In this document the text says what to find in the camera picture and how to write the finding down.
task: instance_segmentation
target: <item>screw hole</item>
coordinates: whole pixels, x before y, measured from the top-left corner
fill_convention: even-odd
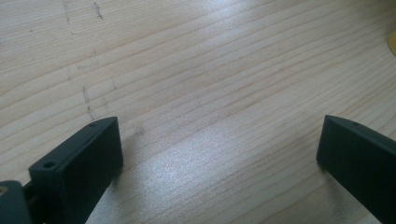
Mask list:
[[[5,194],[8,191],[8,188],[6,186],[0,186],[0,196]]]
[[[44,167],[45,167],[45,168],[51,168],[51,167],[54,166],[55,164],[56,164],[55,162],[49,161],[49,162],[46,162],[46,163],[44,164]]]

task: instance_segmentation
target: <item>wood grain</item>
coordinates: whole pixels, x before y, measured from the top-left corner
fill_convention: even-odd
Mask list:
[[[117,116],[88,223],[378,223],[315,160],[323,117],[396,138],[379,0],[0,2],[0,177]]]

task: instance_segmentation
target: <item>pencil mark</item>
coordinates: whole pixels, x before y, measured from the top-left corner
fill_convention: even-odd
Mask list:
[[[77,70],[82,70],[82,69],[84,69],[86,67],[87,67],[87,65],[81,64],[81,65],[77,66]]]
[[[105,105],[105,109],[108,111],[108,103],[104,96],[102,96],[102,101],[103,101],[103,104]]]
[[[89,103],[90,97],[88,96],[87,88],[85,86],[82,87],[82,94],[84,95],[85,103]]]
[[[113,89],[116,90],[117,86],[116,86],[116,82],[114,81],[114,79],[111,79],[111,84],[113,85]]]
[[[142,135],[144,135],[145,134],[145,129],[143,128],[143,127],[136,127],[136,128],[134,128],[134,133],[136,134],[136,135],[140,135],[140,136],[142,136]]]
[[[88,95],[87,88],[85,86],[82,87],[82,94],[84,95],[85,104],[87,104],[88,115],[90,116],[91,120],[95,120],[90,107],[90,96]]]
[[[93,7],[96,10],[96,15],[98,16],[98,18],[103,19],[102,14],[100,14],[100,8],[96,2],[93,2]]]
[[[70,24],[70,18],[68,15],[69,12],[69,5],[67,1],[62,1],[62,3],[64,4],[64,15],[66,16],[66,20],[67,20],[67,24]]]
[[[98,64],[99,64],[99,62],[91,63],[91,64],[90,64],[90,67],[95,66],[95,65],[98,65]]]

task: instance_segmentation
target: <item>yellow object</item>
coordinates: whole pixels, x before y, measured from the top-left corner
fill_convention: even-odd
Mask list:
[[[396,31],[393,31],[393,33],[389,37],[389,47],[396,55]]]

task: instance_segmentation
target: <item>wooden table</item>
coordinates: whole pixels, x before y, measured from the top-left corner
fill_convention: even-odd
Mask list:
[[[324,115],[396,138],[375,0],[1,1],[0,177],[119,117],[88,223],[377,223],[316,163]]]

